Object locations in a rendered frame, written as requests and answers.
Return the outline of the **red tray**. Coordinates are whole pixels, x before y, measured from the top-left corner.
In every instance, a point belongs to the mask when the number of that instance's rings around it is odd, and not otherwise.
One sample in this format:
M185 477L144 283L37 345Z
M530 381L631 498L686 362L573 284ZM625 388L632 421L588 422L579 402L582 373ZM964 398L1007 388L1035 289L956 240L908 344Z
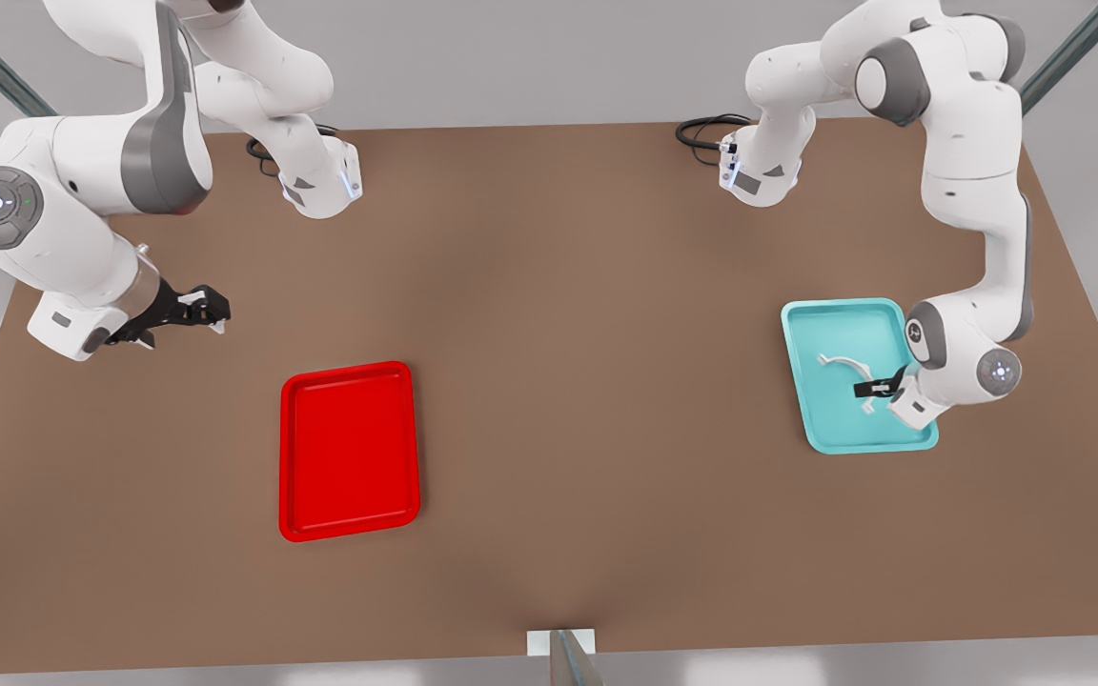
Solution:
M278 446L287 541L376 533L421 511L413 374L401 361L289 376Z

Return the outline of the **teal tray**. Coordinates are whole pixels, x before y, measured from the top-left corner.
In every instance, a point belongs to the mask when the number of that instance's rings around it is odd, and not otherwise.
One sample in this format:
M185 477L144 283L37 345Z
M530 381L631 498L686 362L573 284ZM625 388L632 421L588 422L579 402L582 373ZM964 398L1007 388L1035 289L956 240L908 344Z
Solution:
M893 376L911 363L904 314L889 299L789 301L782 331L807 442L821 454L926 451L935 424L912 430L887 408L887 396L858 398L854 385Z

